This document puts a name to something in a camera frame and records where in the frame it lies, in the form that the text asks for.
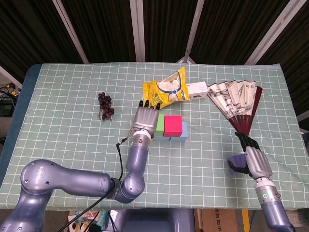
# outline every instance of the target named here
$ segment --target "red cube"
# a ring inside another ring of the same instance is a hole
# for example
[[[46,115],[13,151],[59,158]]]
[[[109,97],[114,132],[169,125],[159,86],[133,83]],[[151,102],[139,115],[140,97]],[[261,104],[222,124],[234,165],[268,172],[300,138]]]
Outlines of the red cube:
[[[180,137],[183,133],[183,117],[181,115],[164,116],[164,137]]]

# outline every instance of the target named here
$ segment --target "grapes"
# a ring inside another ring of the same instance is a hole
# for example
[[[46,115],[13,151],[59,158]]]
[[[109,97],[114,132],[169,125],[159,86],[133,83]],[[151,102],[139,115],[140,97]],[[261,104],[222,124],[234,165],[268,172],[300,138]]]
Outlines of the grapes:
[[[105,96],[105,93],[98,94],[98,101],[100,104],[100,119],[104,120],[111,120],[112,115],[115,114],[115,111],[112,106],[112,99],[109,95]]]

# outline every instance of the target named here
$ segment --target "green grid tablecloth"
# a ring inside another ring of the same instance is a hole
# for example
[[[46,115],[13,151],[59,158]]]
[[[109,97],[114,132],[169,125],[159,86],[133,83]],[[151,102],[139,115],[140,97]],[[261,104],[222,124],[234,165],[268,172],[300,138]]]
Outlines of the green grid tablecloth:
[[[142,99],[142,83],[186,68],[188,83],[256,81],[263,88],[251,137],[267,154],[284,207],[309,206],[309,157],[279,65],[213,66],[172,63],[44,64],[0,189],[0,207],[14,208],[20,173],[35,159],[67,168],[120,174],[115,144],[127,134]],[[99,92],[112,98],[112,122],[98,119]],[[259,208],[255,181],[230,173],[226,158],[242,152],[226,118],[209,98],[161,110],[188,122],[186,142],[152,142],[144,193],[130,204],[104,200],[100,208]],[[121,146],[126,161],[129,143]],[[55,190],[47,209],[81,210],[96,198]]]

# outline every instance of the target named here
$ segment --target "paper fan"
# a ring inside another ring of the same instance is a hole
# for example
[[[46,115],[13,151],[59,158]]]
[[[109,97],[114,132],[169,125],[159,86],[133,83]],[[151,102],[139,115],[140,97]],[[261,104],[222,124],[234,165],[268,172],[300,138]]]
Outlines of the paper fan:
[[[238,131],[249,135],[262,88],[255,81],[231,81],[208,87],[208,96]]]

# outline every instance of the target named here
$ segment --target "snack bag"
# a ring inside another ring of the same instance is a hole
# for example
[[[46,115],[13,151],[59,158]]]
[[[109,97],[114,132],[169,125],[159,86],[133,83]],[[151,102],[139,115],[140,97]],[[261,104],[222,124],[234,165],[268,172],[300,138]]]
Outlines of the snack bag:
[[[149,100],[149,105],[156,107],[161,103],[161,109],[178,101],[190,100],[185,82],[185,68],[162,81],[151,81],[143,84],[143,101]]]

